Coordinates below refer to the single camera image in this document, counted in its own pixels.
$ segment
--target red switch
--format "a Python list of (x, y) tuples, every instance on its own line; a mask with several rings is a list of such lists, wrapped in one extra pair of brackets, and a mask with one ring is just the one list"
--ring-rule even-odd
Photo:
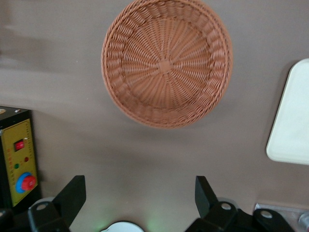
[(34, 176), (29, 175), (26, 176), (25, 179), (23, 180), (23, 183), (21, 184), (21, 188), (24, 191), (30, 191), (33, 190), (37, 180)]
[(19, 140), (16, 143), (14, 143), (15, 145), (15, 151), (19, 151), (20, 149), (24, 148), (24, 140)]

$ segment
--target screw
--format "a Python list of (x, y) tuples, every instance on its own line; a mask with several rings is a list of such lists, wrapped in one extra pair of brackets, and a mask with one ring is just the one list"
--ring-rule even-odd
[(261, 211), (261, 215), (265, 218), (268, 218), (268, 219), (272, 218), (272, 214), (268, 211), (265, 211), (265, 210)]
[(44, 204), (38, 205), (37, 210), (42, 210), (42, 209), (45, 209), (45, 208), (46, 208), (46, 204), (44, 203)]
[(221, 205), (221, 207), (222, 207), (223, 209), (225, 209), (225, 210), (231, 210), (231, 209), (232, 209), (232, 207), (231, 207), (228, 203), (223, 203), (223, 204)]

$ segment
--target red knob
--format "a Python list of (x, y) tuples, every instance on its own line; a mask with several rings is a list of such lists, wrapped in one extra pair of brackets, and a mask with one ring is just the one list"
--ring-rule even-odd
[(33, 190), (36, 183), (37, 180), (34, 176), (32, 175), (26, 176), (25, 179), (23, 180), (23, 183), (21, 184), (21, 189), (24, 191)]

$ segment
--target white tray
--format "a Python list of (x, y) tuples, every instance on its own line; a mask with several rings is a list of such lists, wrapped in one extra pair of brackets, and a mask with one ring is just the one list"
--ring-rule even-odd
[(309, 59), (289, 73), (266, 152), (274, 161), (309, 165)]

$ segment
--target round woven basket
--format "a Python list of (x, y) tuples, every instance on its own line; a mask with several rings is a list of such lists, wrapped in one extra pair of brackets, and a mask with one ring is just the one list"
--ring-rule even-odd
[(209, 113), (232, 72), (232, 45), (219, 16), (199, 0), (136, 0), (110, 26), (102, 74), (132, 119), (178, 128)]

